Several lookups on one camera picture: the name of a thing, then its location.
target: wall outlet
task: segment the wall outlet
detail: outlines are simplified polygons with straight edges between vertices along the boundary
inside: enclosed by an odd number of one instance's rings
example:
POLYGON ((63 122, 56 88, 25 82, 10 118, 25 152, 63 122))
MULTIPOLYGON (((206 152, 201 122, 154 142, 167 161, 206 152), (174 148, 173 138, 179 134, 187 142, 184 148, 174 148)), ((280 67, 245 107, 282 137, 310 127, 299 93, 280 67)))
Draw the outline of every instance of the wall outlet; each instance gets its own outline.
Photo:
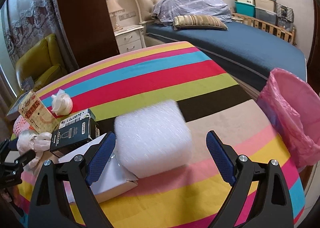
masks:
POLYGON ((129 12, 129 13, 120 15, 120 16, 119 16, 119 20, 120 20, 120 21, 123 21, 123 20, 126 20, 126 19, 128 19, 128 18, 135 17, 135 16, 136 16, 135 11, 131 11, 131 12, 129 12))

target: striped tablecloth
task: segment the striped tablecloth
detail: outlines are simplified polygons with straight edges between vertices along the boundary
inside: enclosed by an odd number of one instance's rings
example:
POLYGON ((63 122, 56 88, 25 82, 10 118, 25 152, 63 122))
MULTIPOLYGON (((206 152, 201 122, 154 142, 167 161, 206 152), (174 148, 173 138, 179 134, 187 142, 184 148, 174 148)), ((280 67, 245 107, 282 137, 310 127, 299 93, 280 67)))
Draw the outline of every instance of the striped tablecloth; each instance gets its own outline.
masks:
MULTIPOLYGON (((302 213, 301 181, 281 137, 242 88, 190 43, 140 49, 73 72, 38 91, 47 107, 59 88, 72 97, 73 112, 90 108, 105 132, 113 130, 116 116, 167 99, 178 102, 191 130, 193 157, 188 166, 140 179, 136 188, 100 204, 114 227, 208 226, 230 191, 206 148, 210 130, 252 161, 277 159, 290 189, 295 222, 302 213)), ((40 168, 22 175, 19 189, 26 213, 40 168)), ((246 220, 256 189, 255 182, 237 224, 246 220)), ((77 207, 71 208, 83 223, 77 207)))

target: pink knitted item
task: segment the pink knitted item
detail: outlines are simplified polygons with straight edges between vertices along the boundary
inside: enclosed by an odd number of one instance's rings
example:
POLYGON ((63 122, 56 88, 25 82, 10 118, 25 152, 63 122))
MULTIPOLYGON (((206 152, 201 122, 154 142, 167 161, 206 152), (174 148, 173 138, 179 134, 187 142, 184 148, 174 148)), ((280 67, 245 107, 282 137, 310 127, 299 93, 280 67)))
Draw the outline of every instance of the pink knitted item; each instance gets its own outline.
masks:
POLYGON ((30 124, 25 120, 25 118, 22 117, 22 115, 19 115, 19 117, 16 119, 13 125, 13 133, 16 137, 18 137, 21 133, 21 131, 33 129, 30 124))

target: blue bed sheet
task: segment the blue bed sheet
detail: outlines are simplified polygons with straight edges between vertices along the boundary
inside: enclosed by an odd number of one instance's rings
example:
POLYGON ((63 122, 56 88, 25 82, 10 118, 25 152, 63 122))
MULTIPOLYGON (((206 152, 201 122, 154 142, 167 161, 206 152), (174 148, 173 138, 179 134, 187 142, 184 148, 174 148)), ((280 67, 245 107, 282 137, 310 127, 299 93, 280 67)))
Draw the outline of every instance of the blue bed sheet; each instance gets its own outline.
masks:
POLYGON ((181 29, 150 24, 147 35, 165 43, 188 41, 205 52, 224 70, 261 91, 273 68, 283 68, 306 81, 304 54, 293 45, 260 29, 238 22, 228 31, 181 29))

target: trash can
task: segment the trash can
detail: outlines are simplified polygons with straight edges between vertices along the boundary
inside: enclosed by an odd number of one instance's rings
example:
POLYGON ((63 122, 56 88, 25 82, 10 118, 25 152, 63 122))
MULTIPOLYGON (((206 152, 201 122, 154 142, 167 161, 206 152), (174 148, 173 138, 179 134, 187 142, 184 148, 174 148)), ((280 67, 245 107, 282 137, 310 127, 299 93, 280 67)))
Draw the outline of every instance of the trash can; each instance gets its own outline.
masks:
POLYGON ((297 168, 320 160, 320 98, 305 81, 275 68, 257 104, 281 135, 297 168))

